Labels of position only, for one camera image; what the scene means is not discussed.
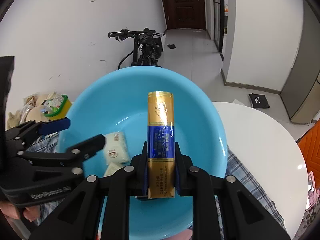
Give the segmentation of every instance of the white round table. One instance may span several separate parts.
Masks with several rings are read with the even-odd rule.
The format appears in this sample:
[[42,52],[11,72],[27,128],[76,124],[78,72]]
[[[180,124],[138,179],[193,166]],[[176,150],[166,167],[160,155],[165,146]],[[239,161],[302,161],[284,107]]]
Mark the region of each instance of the white round table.
[[213,104],[229,148],[275,202],[293,239],[308,197],[307,168],[298,145],[281,124],[258,110],[233,103]]

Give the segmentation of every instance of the white soap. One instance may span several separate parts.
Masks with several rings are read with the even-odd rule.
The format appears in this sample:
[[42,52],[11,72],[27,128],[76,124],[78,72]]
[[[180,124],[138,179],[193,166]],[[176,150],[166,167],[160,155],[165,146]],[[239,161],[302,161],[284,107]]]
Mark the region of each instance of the white soap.
[[124,166],[120,163],[110,163],[103,177],[113,175],[117,170],[123,168]]
[[112,132],[105,135],[106,145],[103,149],[107,164],[127,163],[130,161],[123,132]]

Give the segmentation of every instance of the blue label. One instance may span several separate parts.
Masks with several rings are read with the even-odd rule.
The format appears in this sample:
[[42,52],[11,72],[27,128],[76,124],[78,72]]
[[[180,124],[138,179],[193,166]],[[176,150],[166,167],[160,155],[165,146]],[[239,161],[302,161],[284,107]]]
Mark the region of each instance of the blue label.
[[174,127],[170,125],[148,126],[148,158],[174,158]]

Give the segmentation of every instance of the doorway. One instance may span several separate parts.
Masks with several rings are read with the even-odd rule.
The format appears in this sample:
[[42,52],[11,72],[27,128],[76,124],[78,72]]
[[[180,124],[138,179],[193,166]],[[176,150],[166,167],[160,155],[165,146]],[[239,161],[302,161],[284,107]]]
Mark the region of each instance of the doorway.
[[167,29],[205,30],[204,0],[162,0]]
[[222,53],[224,32],[227,33],[227,26],[225,25],[225,0],[213,0],[214,8],[214,35],[213,40],[220,52],[221,58],[223,60],[224,56]]

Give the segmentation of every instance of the tiled floor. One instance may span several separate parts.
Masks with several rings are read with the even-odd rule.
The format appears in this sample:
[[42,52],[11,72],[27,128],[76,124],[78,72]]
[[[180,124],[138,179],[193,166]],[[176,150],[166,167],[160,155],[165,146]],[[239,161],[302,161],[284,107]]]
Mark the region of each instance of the tiled floor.
[[224,86],[220,73],[222,60],[215,44],[209,40],[207,32],[186,29],[168,30],[166,44],[175,44],[176,49],[165,46],[159,65],[192,80],[212,101],[233,102],[237,99],[246,106],[251,106],[248,94],[264,94],[270,108],[260,109],[260,111],[277,120],[295,140],[312,127],[313,124],[291,123],[279,95]]

